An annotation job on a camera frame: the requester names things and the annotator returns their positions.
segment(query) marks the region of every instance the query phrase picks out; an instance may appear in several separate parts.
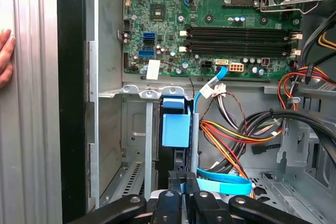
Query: white label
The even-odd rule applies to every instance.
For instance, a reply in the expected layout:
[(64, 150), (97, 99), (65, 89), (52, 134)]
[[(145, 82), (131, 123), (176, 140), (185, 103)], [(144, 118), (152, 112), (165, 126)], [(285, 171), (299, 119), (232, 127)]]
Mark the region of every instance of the white label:
[(210, 88), (209, 84), (204, 85), (200, 90), (200, 93), (205, 97), (205, 99), (208, 99), (213, 92), (214, 90)]
[(326, 91), (332, 91), (336, 88), (335, 85), (331, 84), (331, 83), (325, 83), (323, 84), (321, 87), (319, 87), (317, 90), (326, 90)]
[(159, 77), (160, 61), (159, 60), (149, 60), (147, 69), (147, 80), (157, 80)]

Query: chip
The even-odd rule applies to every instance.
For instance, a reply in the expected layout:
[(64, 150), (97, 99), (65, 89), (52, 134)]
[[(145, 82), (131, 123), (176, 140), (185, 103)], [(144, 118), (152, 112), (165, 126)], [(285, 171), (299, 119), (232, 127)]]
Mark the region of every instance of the chip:
[(151, 4), (150, 20), (163, 21), (166, 17), (166, 6), (163, 4)]
[(267, 67), (267, 66), (269, 66), (269, 62), (270, 62), (270, 59), (269, 59), (269, 58), (262, 58), (262, 59), (261, 59), (261, 65), (262, 65), (263, 67)]

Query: black ram slot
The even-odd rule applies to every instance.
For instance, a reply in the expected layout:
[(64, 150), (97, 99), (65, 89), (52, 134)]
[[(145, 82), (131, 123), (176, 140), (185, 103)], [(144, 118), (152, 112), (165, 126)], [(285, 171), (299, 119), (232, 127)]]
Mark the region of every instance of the black ram slot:
[(252, 43), (225, 43), (205, 41), (185, 41), (188, 51), (193, 53), (231, 54), (241, 56), (277, 56), (287, 55), (290, 48), (282, 45), (252, 44)]
[(192, 27), (185, 25), (188, 38), (193, 39), (229, 39), (229, 40), (266, 40), (284, 41), (290, 32), (280, 29)]

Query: cable tie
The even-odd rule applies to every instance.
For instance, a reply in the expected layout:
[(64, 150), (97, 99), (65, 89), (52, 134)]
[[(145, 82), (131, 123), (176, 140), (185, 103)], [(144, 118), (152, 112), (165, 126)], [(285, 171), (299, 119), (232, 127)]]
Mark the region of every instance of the cable tie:
[(313, 70), (314, 70), (314, 63), (311, 63), (308, 65), (308, 70), (307, 70), (307, 74), (306, 74), (306, 77), (305, 77), (305, 84), (308, 85), (310, 80), (311, 80), (311, 75), (313, 73)]
[(300, 103), (301, 99), (299, 97), (290, 97), (287, 99), (288, 104)]
[(272, 108), (269, 109), (269, 113), (271, 114), (271, 117), (274, 119), (274, 110)]
[(273, 118), (273, 121), (277, 124), (277, 126), (281, 125), (281, 123), (276, 118)]
[(273, 137), (276, 137), (278, 135), (278, 132), (273, 131), (273, 132), (271, 132), (271, 135), (273, 135)]

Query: metal frame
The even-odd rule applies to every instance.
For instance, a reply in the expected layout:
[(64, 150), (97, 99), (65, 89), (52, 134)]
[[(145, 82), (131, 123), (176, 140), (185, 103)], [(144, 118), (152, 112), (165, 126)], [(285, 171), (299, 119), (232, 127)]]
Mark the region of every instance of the metal frame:
[(57, 0), (1, 0), (17, 38), (0, 91), (0, 222), (61, 223)]

